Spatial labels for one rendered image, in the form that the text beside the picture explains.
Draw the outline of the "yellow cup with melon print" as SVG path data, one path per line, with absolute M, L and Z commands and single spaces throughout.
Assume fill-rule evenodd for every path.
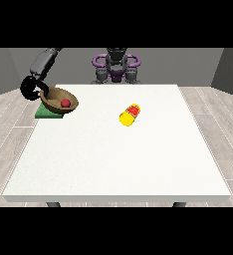
M 131 104 L 124 112 L 122 112 L 118 119 L 123 126 L 130 127 L 136 117 L 140 113 L 140 106 L 138 104 Z

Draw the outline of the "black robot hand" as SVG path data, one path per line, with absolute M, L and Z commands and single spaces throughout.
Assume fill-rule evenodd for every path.
M 49 87 L 40 80 L 36 80 L 33 76 L 27 76 L 21 83 L 20 91 L 23 97 L 29 101 L 36 101 L 40 98 L 39 91 L 36 88 L 40 88 L 44 96 L 49 93 Z

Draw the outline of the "brown wooden bowl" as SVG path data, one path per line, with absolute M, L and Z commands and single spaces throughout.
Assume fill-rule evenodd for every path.
M 40 97 L 45 108 L 55 114 L 68 114 L 79 105 L 78 99 L 73 94 L 61 88 L 50 87 L 49 93 L 44 96 L 44 92 L 41 91 Z M 71 103 L 70 106 L 68 108 L 63 108 L 61 106 L 62 100 L 69 100 Z

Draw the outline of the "green square pad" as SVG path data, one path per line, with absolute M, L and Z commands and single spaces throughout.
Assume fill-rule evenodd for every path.
M 43 104 L 40 104 L 35 112 L 36 119 L 61 119 L 61 114 L 55 114 L 49 111 Z

